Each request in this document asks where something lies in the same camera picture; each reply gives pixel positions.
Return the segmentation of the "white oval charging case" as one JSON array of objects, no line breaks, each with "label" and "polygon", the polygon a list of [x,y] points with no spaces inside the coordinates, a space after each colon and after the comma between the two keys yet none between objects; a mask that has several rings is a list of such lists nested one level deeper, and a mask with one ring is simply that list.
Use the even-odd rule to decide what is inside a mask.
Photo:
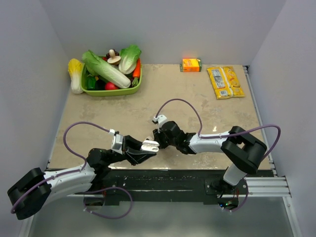
[{"label": "white oval charging case", "polygon": [[159,143],[155,141],[152,137],[148,136],[141,145],[141,150],[146,152],[155,152],[159,151]]}]

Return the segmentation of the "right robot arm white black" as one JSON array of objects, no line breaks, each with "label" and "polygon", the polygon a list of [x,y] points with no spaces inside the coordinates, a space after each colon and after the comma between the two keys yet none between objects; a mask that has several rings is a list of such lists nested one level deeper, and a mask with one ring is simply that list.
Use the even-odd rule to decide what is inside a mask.
[{"label": "right robot arm white black", "polygon": [[158,125],[153,134],[161,149],[173,146],[186,155],[224,153],[232,162],[220,181],[220,189],[226,194],[235,191],[246,175],[257,173],[267,150],[262,141],[239,126],[221,134],[202,136],[185,133],[174,121],[159,122],[158,118],[154,118],[153,123]]}]

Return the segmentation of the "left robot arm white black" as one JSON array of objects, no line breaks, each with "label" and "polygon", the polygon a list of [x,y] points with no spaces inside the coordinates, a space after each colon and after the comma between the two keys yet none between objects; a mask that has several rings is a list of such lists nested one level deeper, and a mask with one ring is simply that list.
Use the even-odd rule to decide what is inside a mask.
[{"label": "left robot arm white black", "polygon": [[131,136],[116,134],[111,148],[93,148],[82,165],[59,171],[31,169],[7,191],[11,201],[11,213],[24,220],[57,199],[75,193],[96,194],[102,189],[102,181],[111,171],[110,164],[128,161],[140,164],[155,156],[159,143],[145,140],[140,142]]}]

